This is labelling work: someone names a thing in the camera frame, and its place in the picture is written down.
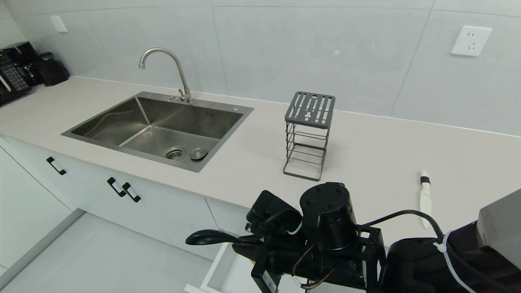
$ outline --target dish rack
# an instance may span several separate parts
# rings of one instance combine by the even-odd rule
[[[286,112],[283,173],[319,181],[326,158],[335,97],[299,91]]]

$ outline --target stainless steel sink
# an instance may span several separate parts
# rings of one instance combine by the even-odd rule
[[[252,110],[141,92],[61,135],[199,172]]]

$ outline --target sticker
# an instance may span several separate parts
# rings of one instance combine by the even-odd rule
[[[266,286],[268,286],[268,289],[271,291],[271,293],[275,293],[277,291],[277,285],[275,285],[275,282],[273,282],[273,279],[268,274],[268,271],[264,271],[264,274],[262,274],[262,280],[264,280],[264,283]]]

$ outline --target countertop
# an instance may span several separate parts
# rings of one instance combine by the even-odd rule
[[[521,188],[520,137],[341,111],[333,115],[321,181],[283,175],[288,105],[207,93],[193,95],[255,110],[200,173],[61,135],[141,91],[178,94],[176,89],[72,77],[53,87],[38,87],[0,108],[0,133],[244,207],[251,207],[267,189],[300,209],[299,198],[308,188],[343,182],[360,224],[398,210],[417,209],[422,169],[431,178],[432,215],[445,231],[476,220],[481,207]],[[386,245],[434,235],[412,215],[378,227]]]

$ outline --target faucet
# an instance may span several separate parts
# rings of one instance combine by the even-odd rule
[[[181,68],[181,62],[179,61],[179,58],[177,58],[177,56],[174,53],[172,53],[171,51],[169,51],[167,49],[163,49],[163,48],[150,48],[150,49],[146,50],[145,53],[143,53],[143,55],[141,55],[141,58],[139,59],[139,68],[145,69],[145,61],[146,61],[147,57],[150,54],[156,53],[156,52],[165,53],[168,56],[172,57],[172,59],[176,62],[177,70],[179,71],[179,75],[181,76],[181,81],[183,82],[183,87],[184,87],[184,94],[183,94],[183,91],[181,89],[179,89],[179,93],[181,94],[181,100],[183,102],[187,102],[189,104],[193,103],[194,99],[192,98],[192,93],[190,93],[190,89],[188,88],[187,80],[184,78],[183,69]]]

